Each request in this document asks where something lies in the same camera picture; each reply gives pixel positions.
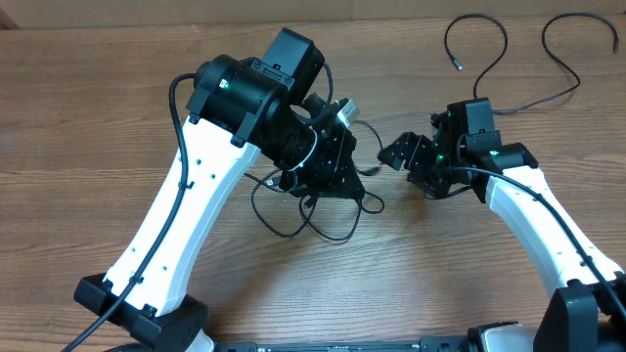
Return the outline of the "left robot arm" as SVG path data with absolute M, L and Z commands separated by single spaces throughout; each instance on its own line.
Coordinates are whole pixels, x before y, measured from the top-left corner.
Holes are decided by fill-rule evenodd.
M 283 28 L 266 53 L 220 55 L 189 74 L 187 116 L 175 118 L 178 149 L 135 237 L 74 299 L 131 336 L 133 351 L 210 351 L 207 308 L 187 292 L 200 250 L 227 198 L 260 156 L 277 167 L 276 190 L 315 204 L 361 201 L 352 160 L 357 115 L 349 99 L 311 86 L 328 64 L 314 42 Z

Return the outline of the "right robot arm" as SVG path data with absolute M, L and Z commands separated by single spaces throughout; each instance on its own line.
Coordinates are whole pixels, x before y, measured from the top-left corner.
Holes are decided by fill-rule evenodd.
M 473 190 L 513 232 L 550 297 L 538 328 L 517 321 L 470 328 L 444 351 L 622 351 L 625 272 L 599 250 L 553 194 L 522 143 L 504 144 L 486 98 L 431 117 L 432 137 L 405 132 L 379 161 L 406 169 L 432 199 Z

